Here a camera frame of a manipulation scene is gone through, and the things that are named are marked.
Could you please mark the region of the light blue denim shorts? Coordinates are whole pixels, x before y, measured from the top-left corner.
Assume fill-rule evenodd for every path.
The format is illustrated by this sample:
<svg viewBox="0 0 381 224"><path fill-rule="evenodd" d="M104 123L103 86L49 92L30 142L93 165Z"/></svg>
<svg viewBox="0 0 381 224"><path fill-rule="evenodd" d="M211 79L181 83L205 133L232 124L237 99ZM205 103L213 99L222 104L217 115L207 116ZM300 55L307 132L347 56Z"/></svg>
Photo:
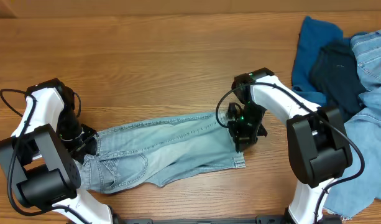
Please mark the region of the light blue denim shorts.
<svg viewBox="0 0 381 224"><path fill-rule="evenodd" d="M201 173L246 166L215 113L149 119L98 132L96 153L76 165L81 188L113 194L143 183L163 187Z"/></svg>

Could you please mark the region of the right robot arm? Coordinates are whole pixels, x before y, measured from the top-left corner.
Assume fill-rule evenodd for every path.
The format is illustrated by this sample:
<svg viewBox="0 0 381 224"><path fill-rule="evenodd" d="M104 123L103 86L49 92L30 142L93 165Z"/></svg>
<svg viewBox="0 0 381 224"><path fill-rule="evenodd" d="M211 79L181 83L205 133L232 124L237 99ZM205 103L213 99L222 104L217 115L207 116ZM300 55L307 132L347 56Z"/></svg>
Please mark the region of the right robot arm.
<svg viewBox="0 0 381 224"><path fill-rule="evenodd" d="M288 158L298 179L294 198L284 214L259 215L256 223L341 223L340 216L323 213L327 186L352 164L339 110L303 99L267 68L236 76L231 91L238 102L229 104L229 121L224 127L236 151L242 152L267 135L262 118L269 111L287 129Z"/></svg>

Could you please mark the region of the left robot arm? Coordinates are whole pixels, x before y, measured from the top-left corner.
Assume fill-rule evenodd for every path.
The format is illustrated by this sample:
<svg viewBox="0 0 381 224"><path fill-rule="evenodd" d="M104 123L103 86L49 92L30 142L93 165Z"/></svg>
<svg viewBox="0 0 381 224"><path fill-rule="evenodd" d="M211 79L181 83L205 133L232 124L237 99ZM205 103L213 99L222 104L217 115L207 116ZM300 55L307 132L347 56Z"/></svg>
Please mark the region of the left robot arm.
<svg viewBox="0 0 381 224"><path fill-rule="evenodd" d="M109 206L81 189L76 166L96 152L96 130L81 124L77 93L59 79L22 92L26 109L11 137L0 141L7 196L19 214L58 212L71 223L122 223Z"/></svg>

